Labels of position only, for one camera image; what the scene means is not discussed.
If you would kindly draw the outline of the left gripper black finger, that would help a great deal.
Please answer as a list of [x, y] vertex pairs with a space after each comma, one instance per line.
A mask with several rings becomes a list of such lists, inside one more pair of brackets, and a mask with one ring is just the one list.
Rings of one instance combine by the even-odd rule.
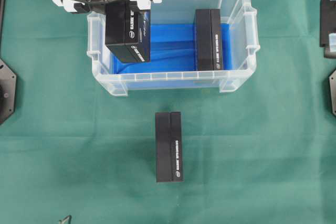
[[74, 3], [74, 14], [86, 14], [90, 12], [90, 7], [85, 3]]
[[151, 0], [137, 0], [136, 3], [139, 10], [151, 9]]

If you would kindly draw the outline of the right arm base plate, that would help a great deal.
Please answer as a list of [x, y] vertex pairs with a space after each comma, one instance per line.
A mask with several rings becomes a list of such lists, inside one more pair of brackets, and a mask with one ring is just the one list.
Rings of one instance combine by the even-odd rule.
[[329, 75], [332, 114], [336, 116], [336, 70]]

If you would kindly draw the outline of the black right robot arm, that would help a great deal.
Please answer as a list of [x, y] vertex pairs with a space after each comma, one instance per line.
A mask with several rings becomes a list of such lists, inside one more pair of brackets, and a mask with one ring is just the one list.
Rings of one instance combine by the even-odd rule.
[[320, 0], [320, 47], [325, 58], [335, 59], [335, 0]]

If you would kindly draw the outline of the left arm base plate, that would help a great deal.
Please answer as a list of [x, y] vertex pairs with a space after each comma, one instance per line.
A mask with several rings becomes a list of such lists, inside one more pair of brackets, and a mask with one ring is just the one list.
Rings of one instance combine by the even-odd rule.
[[1, 124], [15, 111], [16, 74], [1, 60]]

